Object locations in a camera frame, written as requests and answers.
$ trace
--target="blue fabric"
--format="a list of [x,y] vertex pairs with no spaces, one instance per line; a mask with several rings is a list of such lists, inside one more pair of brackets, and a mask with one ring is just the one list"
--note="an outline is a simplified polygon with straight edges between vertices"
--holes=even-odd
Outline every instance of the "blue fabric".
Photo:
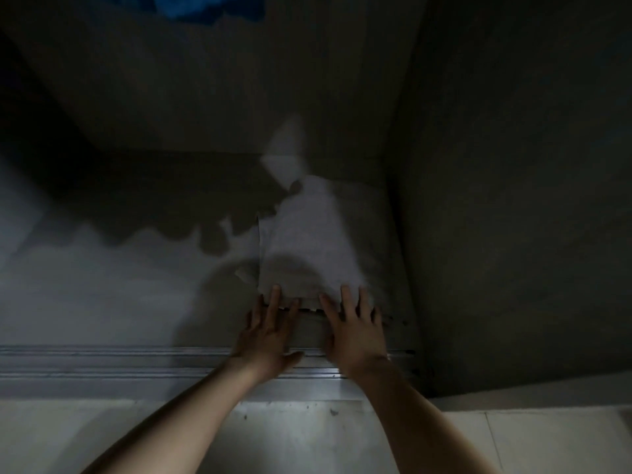
[[160,13],[167,18],[192,23],[213,24],[224,13],[260,21],[265,16],[265,0],[108,0],[141,11]]

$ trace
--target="right hand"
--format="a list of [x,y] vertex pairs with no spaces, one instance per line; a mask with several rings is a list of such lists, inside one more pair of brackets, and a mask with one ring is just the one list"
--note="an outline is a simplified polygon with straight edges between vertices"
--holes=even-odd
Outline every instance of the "right hand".
[[353,305],[349,286],[341,286],[340,293],[343,299],[344,321],[340,319],[327,294],[320,294],[320,305],[333,330],[325,353],[342,374],[354,379],[364,370],[374,367],[376,363],[388,361],[382,330],[382,312],[376,306],[371,319],[368,293],[363,287],[359,288],[358,312]]

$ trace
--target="wall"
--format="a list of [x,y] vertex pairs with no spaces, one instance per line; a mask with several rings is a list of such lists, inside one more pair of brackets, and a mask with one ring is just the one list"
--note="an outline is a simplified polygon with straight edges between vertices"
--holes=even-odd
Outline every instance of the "wall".
[[0,267],[96,156],[0,33]]
[[377,157],[425,0],[265,0],[175,23],[104,0],[2,0],[0,26],[102,150]]
[[430,0],[385,162],[438,395],[632,367],[629,0]]

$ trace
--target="hand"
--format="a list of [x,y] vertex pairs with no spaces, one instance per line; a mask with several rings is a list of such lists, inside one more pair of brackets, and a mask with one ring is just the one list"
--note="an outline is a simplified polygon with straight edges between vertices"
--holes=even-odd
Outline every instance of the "hand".
[[325,353],[342,374],[354,379],[364,369],[388,359],[382,330],[382,312],[376,306],[374,318],[371,319],[368,293],[363,287],[359,288],[358,311],[353,305],[349,286],[342,286],[340,293],[343,298],[344,321],[340,319],[327,294],[320,294],[320,305],[334,332]]
[[257,302],[249,313],[246,329],[241,331],[233,353],[228,359],[229,366],[248,370],[257,384],[274,379],[284,371],[292,369],[303,358],[301,352],[285,356],[286,343],[292,335],[300,306],[294,300],[283,323],[277,328],[280,286],[273,287],[270,305],[263,314],[263,296],[257,296]]

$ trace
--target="finger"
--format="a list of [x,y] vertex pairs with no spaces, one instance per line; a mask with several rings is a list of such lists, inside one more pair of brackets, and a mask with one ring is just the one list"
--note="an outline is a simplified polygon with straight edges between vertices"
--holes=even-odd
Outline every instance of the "finger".
[[345,321],[353,322],[358,319],[358,315],[355,312],[355,306],[353,305],[352,290],[345,284],[340,287],[340,295],[343,298],[344,319]]
[[365,321],[371,322],[371,306],[368,304],[368,291],[366,287],[359,288],[359,316]]
[[334,359],[334,335],[331,334],[325,340],[325,357],[328,358],[329,361],[333,362]]
[[382,329],[382,310],[380,309],[380,306],[376,306],[373,311],[373,323]]
[[286,316],[285,321],[283,321],[283,327],[280,330],[281,336],[284,341],[287,341],[294,331],[294,326],[296,326],[296,319],[298,318],[299,307],[301,307],[301,300],[292,301],[292,304],[289,307],[288,315]]
[[331,303],[331,299],[327,294],[319,295],[320,306],[322,310],[325,311],[325,316],[329,319],[329,324],[331,324],[332,329],[335,329],[336,326],[340,324],[340,315],[338,311],[334,308],[334,305]]
[[257,296],[257,301],[255,301],[255,306],[252,308],[252,319],[250,321],[250,329],[254,329],[259,326],[261,322],[261,311],[263,311],[264,306],[264,295],[259,294]]
[[276,328],[276,315],[279,312],[279,300],[280,300],[280,286],[275,284],[273,286],[273,292],[270,294],[270,304],[268,304],[268,310],[265,312],[264,327],[266,329]]
[[289,371],[294,366],[296,366],[299,362],[301,362],[301,359],[303,359],[304,355],[305,353],[303,351],[297,351],[288,356],[284,356],[283,357],[283,371]]

